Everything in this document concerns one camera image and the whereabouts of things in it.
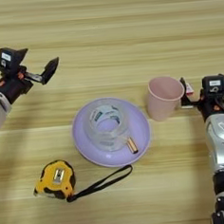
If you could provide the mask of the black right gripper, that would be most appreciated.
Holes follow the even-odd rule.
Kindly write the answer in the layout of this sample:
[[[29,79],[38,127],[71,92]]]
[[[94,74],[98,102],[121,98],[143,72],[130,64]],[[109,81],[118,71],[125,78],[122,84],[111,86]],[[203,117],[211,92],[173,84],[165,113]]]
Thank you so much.
[[[219,74],[218,77],[221,80],[220,90],[224,94],[224,75]],[[180,98],[180,103],[182,107],[196,107],[199,113],[201,113],[202,118],[206,121],[209,117],[215,114],[224,114],[224,99],[213,96],[209,98],[205,95],[204,91],[200,90],[200,96],[197,101],[191,101],[187,96],[186,82],[183,78],[180,79],[183,86],[183,95]]]

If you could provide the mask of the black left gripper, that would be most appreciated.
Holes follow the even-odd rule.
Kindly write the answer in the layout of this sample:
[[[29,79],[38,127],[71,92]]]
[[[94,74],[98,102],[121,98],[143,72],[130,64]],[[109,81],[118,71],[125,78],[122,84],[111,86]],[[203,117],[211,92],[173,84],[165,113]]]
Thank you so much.
[[[56,57],[50,60],[41,74],[34,74],[27,71],[24,65],[20,65],[27,53],[27,48],[16,50],[15,62],[19,66],[15,69],[2,69],[0,71],[0,93],[7,98],[9,103],[14,103],[21,95],[27,94],[35,82],[42,85],[47,84],[53,77],[60,61]]]

